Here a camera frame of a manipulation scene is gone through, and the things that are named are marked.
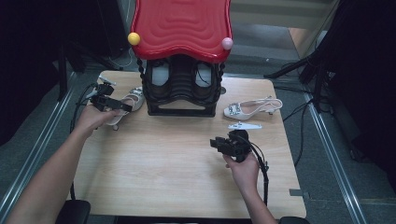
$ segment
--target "red plastic top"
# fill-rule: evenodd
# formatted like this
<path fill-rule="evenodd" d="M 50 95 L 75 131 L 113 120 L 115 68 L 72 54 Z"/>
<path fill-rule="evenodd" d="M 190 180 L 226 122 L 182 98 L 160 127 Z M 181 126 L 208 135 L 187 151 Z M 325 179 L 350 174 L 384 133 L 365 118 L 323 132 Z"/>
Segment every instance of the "red plastic top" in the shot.
<path fill-rule="evenodd" d="M 229 14 L 230 0 L 136 0 L 131 33 L 140 42 L 132 49 L 144 60 L 186 54 L 224 62 L 230 51 L 221 41 L 233 38 Z"/>

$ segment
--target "white high heel sandal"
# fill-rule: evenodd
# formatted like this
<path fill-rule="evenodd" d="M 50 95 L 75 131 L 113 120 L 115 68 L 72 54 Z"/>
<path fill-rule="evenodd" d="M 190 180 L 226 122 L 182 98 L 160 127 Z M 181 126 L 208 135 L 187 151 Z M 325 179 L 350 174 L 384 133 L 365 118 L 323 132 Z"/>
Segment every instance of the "white high heel sandal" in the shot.
<path fill-rule="evenodd" d="M 282 101 L 268 96 L 265 99 L 230 104 L 224 109 L 224 115 L 231 119 L 247 120 L 259 112 L 273 114 L 282 106 Z"/>
<path fill-rule="evenodd" d="M 140 107 L 142 107 L 142 104 L 145 101 L 142 87 L 131 89 L 128 95 L 124 96 L 120 101 L 126 105 L 130 105 L 132 107 L 132 112 L 138 110 Z M 127 114 L 129 114 L 128 111 L 120 110 L 120 113 L 106 124 L 113 126 L 113 130 L 116 131 L 119 129 L 118 123 L 120 122 L 122 117 Z"/>

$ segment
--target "person's left hand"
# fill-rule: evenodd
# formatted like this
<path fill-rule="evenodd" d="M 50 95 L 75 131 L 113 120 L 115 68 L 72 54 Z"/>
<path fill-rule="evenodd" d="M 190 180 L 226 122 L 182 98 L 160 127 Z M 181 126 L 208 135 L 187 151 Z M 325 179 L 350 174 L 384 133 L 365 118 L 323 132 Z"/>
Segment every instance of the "person's left hand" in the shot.
<path fill-rule="evenodd" d="M 119 113 L 119 110 L 101 112 L 93 105 L 86 105 L 79 116 L 75 130 L 80 131 L 89 137 L 93 130 L 99 128 Z"/>

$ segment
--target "black tripod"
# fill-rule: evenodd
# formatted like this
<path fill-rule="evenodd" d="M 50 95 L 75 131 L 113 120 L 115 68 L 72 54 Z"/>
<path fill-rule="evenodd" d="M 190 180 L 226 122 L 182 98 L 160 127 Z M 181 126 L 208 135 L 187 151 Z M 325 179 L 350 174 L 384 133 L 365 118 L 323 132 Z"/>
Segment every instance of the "black tripod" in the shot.
<path fill-rule="evenodd" d="M 324 36 L 318 47 L 313 53 L 301 59 L 297 63 L 293 63 L 285 68 L 271 74 L 264 75 L 264 78 L 277 78 L 286 75 L 301 66 L 305 66 L 303 72 L 300 74 L 300 82 L 303 84 L 309 83 L 314 76 L 317 76 L 315 81 L 315 88 L 313 93 L 313 104 L 315 109 L 320 113 L 320 93 L 330 68 L 331 60 L 336 53 L 337 46 L 341 41 L 341 34 L 344 29 L 344 21 L 350 8 L 354 7 L 356 0 L 341 0 L 335 12 L 332 25 L 328 33 Z"/>

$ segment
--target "black curtain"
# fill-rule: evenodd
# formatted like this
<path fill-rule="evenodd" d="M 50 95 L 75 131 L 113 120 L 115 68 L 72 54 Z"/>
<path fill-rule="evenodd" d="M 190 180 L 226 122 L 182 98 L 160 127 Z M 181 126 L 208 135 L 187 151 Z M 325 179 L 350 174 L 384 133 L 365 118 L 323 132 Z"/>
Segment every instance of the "black curtain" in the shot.
<path fill-rule="evenodd" d="M 339 32 L 330 71 L 361 134 L 352 144 L 385 170 L 396 190 L 396 1 L 357 1 Z"/>

